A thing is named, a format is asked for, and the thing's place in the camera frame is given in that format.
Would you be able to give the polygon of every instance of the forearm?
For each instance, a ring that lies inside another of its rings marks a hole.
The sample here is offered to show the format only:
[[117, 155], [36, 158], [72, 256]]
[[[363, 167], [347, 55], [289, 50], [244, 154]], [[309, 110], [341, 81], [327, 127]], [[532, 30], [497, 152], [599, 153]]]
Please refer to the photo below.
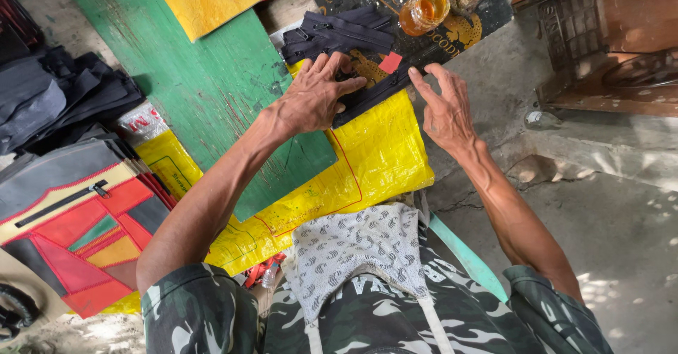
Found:
[[482, 141], [458, 157], [476, 187], [502, 250], [513, 265], [529, 265], [556, 289], [581, 300], [577, 280], [563, 250], [513, 188]]
[[289, 135], [265, 109], [243, 136], [191, 187], [153, 235], [137, 263], [141, 294], [167, 273], [202, 262], [235, 203]]

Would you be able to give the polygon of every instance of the white strap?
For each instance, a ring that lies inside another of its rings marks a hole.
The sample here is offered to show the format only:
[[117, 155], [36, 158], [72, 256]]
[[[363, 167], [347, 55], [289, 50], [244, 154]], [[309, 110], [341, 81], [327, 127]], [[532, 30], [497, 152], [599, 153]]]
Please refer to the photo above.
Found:
[[309, 336], [310, 354], [323, 354], [323, 344], [320, 342], [318, 318], [306, 325], [304, 333]]
[[440, 318], [433, 308], [433, 298], [427, 296], [426, 298], [418, 298], [419, 306], [424, 310], [424, 316], [426, 316], [426, 321], [428, 322], [428, 327], [433, 333], [433, 338], [435, 338], [436, 343], [438, 344], [438, 350], [440, 354], [454, 354], [450, 340], [447, 339], [447, 334], [445, 329], [443, 329], [443, 324], [440, 323]]

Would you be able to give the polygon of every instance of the person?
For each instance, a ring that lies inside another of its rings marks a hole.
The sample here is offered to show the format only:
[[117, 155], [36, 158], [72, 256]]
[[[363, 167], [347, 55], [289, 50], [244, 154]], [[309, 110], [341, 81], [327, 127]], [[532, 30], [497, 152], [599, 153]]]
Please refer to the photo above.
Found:
[[426, 218], [403, 203], [329, 215], [293, 232], [267, 320], [256, 298], [203, 263], [210, 243], [270, 154], [324, 130], [364, 78], [342, 53], [304, 61], [286, 93], [184, 196], [137, 264], [149, 353], [611, 353], [565, 254], [473, 130], [466, 83], [440, 64], [415, 68], [424, 131], [470, 177], [512, 267], [507, 307], [427, 245]]

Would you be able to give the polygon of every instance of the camouflage shirt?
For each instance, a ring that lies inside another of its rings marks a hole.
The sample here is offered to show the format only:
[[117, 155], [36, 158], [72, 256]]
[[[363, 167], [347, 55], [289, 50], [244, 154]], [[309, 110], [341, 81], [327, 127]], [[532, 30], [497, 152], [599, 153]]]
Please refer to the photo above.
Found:
[[[455, 353], [611, 353], [595, 317], [526, 266], [504, 271], [507, 307], [443, 261], [420, 235], [435, 310]], [[310, 351], [301, 306], [283, 278], [267, 320], [255, 297], [221, 268], [191, 264], [169, 273], [142, 298], [149, 354], [296, 354]], [[353, 277], [320, 312], [325, 353], [439, 353], [416, 299], [374, 275]]]

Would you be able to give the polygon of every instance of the yellow plastic sack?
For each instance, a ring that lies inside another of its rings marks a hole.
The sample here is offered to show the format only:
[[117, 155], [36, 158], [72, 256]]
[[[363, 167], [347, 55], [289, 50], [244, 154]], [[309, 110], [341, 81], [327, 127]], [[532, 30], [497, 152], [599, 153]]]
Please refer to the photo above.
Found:
[[[209, 248], [207, 263], [231, 275], [240, 273], [291, 246], [290, 232], [303, 222], [360, 211], [433, 184], [433, 170], [405, 90], [325, 134], [337, 163], [252, 218], [241, 223], [232, 216]], [[202, 175], [171, 131], [136, 151], [178, 199]], [[139, 305], [134, 292], [104, 313], [135, 313]]]

